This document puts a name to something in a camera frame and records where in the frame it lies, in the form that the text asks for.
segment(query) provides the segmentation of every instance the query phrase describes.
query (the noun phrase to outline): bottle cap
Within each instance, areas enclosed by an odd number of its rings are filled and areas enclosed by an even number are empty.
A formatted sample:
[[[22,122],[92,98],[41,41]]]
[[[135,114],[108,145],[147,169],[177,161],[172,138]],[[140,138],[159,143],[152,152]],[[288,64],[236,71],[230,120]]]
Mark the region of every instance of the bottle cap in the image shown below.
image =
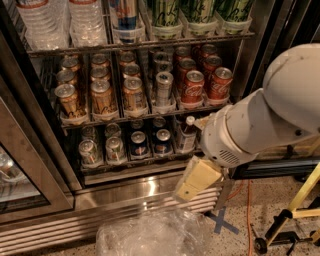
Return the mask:
[[[196,119],[193,116],[188,116],[186,123],[187,123],[187,125],[193,125],[195,121],[196,121]]]

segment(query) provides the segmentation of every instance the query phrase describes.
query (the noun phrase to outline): floor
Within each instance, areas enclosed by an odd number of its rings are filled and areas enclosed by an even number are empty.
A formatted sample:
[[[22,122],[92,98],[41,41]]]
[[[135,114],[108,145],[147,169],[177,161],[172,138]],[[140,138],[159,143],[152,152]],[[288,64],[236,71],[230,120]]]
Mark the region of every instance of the floor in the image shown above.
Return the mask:
[[[248,181],[237,181],[234,191],[239,186],[241,190],[234,197],[229,199],[225,208],[213,212],[209,217],[209,225],[212,230],[210,244],[208,246],[209,256],[242,256],[248,253],[248,229],[247,229],[247,202],[248,202]],[[292,177],[268,178],[250,181],[250,223],[259,236],[264,234],[273,223],[273,216],[278,215],[282,209],[286,208],[291,199],[298,192],[302,183],[297,182]],[[320,193],[320,185],[310,193],[302,207],[308,207],[310,202]],[[305,238],[309,232],[320,228],[320,218],[304,218],[290,220],[284,230],[295,231],[300,238]],[[290,245],[271,246],[268,248],[267,255],[286,255]],[[93,256],[95,255],[95,239],[78,241],[70,244],[46,248],[34,252],[23,253],[17,256],[58,256],[76,255]],[[320,247],[310,243],[297,244],[292,256],[315,256],[320,255]]]

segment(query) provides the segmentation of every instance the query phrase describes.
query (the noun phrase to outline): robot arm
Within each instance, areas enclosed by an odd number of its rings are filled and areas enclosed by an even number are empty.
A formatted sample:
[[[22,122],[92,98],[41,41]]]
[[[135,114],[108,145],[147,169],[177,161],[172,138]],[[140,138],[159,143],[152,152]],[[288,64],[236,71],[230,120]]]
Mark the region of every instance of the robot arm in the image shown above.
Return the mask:
[[[209,159],[236,167],[264,149],[320,133],[320,44],[289,49],[269,66],[259,89],[209,117],[201,148]]]

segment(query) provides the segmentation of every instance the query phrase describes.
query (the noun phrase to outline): can lid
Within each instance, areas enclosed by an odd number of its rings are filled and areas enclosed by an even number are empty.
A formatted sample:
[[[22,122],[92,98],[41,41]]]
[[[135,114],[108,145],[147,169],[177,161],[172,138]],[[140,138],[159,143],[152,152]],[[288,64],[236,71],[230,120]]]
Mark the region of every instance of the can lid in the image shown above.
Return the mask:
[[[143,122],[142,119],[133,120],[133,121],[130,122],[131,128],[135,129],[135,130],[141,129],[143,127],[143,125],[144,125],[144,122]]]
[[[191,58],[185,58],[179,61],[179,65],[183,69],[191,70],[197,67],[196,62]]]
[[[95,147],[95,145],[96,144],[94,143],[93,140],[83,140],[79,144],[79,152],[80,153],[90,152]]]
[[[136,90],[142,86],[142,80],[139,77],[128,77],[124,80],[124,87],[129,90]]]
[[[79,64],[77,58],[63,58],[61,66],[64,68],[73,68]]]
[[[70,69],[60,70],[57,73],[56,79],[59,82],[68,82],[75,77],[75,73]]]
[[[217,53],[218,49],[213,44],[204,44],[201,47],[201,51],[207,54],[215,54]]]
[[[167,129],[161,129],[157,132],[157,138],[160,141],[168,141],[170,139],[170,132]]]
[[[191,70],[186,75],[187,79],[191,82],[201,82],[204,79],[203,74],[197,70]]]
[[[103,63],[105,63],[107,61],[108,61],[108,58],[103,53],[96,53],[91,58],[91,63],[98,64],[98,65],[99,64],[103,64]]]
[[[179,46],[175,49],[175,54],[181,57],[186,57],[190,55],[190,47],[188,46]]]
[[[227,68],[224,68],[224,67],[220,67],[220,68],[217,68],[215,71],[214,71],[214,74],[219,77],[219,78],[222,78],[222,79],[230,79],[232,78],[232,72],[230,69],[227,69]]]
[[[163,128],[165,125],[166,125],[167,121],[166,119],[164,119],[163,117],[159,116],[159,117],[155,117],[153,120],[152,120],[152,124],[154,127],[157,127],[157,128]]]
[[[90,88],[93,92],[103,93],[110,88],[110,83],[107,80],[99,80],[91,83]]]
[[[134,132],[131,135],[132,142],[136,143],[136,144],[140,144],[140,143],[144,142],[145,139],[146,139],[146,135],[141,131]]]
[[[59,98],[67,98],[71,96],[75,90],[72,84],[61,84],[54,90],[54,94]]]
[[[193,125],[195,121],[196,119],[194,118],[194,116],[188,116],[186,119],[187,125]]]
[[[121,144],[121,139],[118,137],[111,137],[107,140],[107,147],[111,149],[118,148]]]
[[[167,71],[159,72],[156,75],[156,81],[162,84],[172,84],[173,75]]]
[[[169,60],[169,54],[167,52],[159,51],[153,54],[153,61]]]
[[[132,62],[136,59],[136,56],[133,52],[125,52],[123,54],[121,54],[120,56],[120,61],[123,62]]]
[[[208,65],[212,66],[221,66],[222,64],[222,59],[219,56],[209,56],[207,57],[204,62]]]
[[[81,135],[84,137],[89,137],[95,135],[96,129],[94,126],[85,126],[81,129]]]
[[[131,63],[124,67],[123,73],[130,76],[140,73],[140,67],[138,64]]]
[[[90,71],[90,75],[96,78],[105,77],[109,73],[109,69],[106,67],[94,67]]]

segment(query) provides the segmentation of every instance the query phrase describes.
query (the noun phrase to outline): dark can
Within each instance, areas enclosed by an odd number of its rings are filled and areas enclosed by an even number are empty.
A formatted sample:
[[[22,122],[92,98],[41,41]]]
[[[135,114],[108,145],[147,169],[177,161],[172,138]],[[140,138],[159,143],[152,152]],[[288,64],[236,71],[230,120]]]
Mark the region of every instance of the dark can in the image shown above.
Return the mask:
[[[111,137],[121,137],[121,128],[116,123],[110,123],[106,126],[104,135],[106,139],[108,140]]]
[[[75,88],[78,88],[78,77],[70,69],[60,70],[57,75],[57,85],[72,84]]]
[[[167,129],[159,130],[156,134],[156,140],[154,141],[154,153],[168,154],[172,152],[170,137],[171,134]]]
[[[134,52],[126,51],[120,54],[119,65],[121,70],[124,68],[124,66],[128,64],[135,64],[135,63],[136,63],[136,55]]]
[[[210,87],[207,90],[208,98],[212,100],[227,98],[232,79],[231,70],[224,67],[217,68],[212,74]]]
[[[152,3],[152,25],[173,27],[178,25],[179,0],[156,0]]]
[[[194,0],[189,2],[187,19],[190,23],[210,23],[215,11],[215,0]]]
[[[110,69],[110,60],[103,53],[96,53],[91,58],[91,68],[104,67]]]
[[[82,140],[92,140],[97,145],[100,144],[99,133],[94,126],[85,126],[81,129],[81,139]]]
[[[111,137],[106,142],[107,159],[109,161],[122,161],[125,158],[123,142],[119,137]]]
[[[179,46],[174,49],[172,62],[173,66],[176,66],[180,60],[185,58],[191,58],[191,49],[188,46]]]
[[[128,77],[141,77],[140,67],[138,64],[128,64],[122,70],[122,77],[126,79]]]
[[[124,80],[123,94],[125,110],[136,111],[146,107],[146,96],[140,78],[128,77]]]
[[[90,79],[92,82],[101,80],[111,82],[111,72],[106,67],[94,67],[90,71]]]
[[[84,164],[95,164],[101,160],[98,146],[92,140],[84,140],[80,142],[79,153]]]
[[[177,72],[175,75],[175,83],[179,91],[182,90],[184,79],[187,75],[187,73],[191,70],[196,70],[197,64],[193,59],[182,59],[179,61],[179,64],[177,66]]]
[[[227,11],[224,19],[229,22],[243,22],[248,19],[254,0],[233,0],[228,1]]]
[[[222,59],[219,56],[209,56],[203,62],[203,75],[204,75],[204,89],[207,89],[211,83],[211,77],[213,72],[222,65]]]
[[[79,118],[86,114],[80,104],[77,90],[72,84],[61,84],[54,93],[59,98],[62,111],[67,118]]]
[[[217,55],[217,51],[218,51],[217,47],[213,44],[204,44],[201,46],[200,52],[197,58],[197,64],[201,70],[203,68],[204,60],[209,56]]]
[[[156,106],[163,107],[171,104],[173,75],[169,72],[160,72],[156,76],[155,98]]]
[[[181,93],[183,103],[197,103],[202,99],[202,89],[204,86],[204,76],[200,71],[189,71],[184,79]]]
[[[131,135],[130,153],[132,156],[148,154],[148,144],[144,132],[137,131]]]
[[[117,111],[118,108],[113,88],[108,81],[95,81],[91,83],[90,88],[94,113],[105,115]]]
[[[132,120],[130,122],[130,127],[131,127],[132,133],[136,132],[136,131],[143,131],[144,130],[144,121],[143,121],[143,119]]]

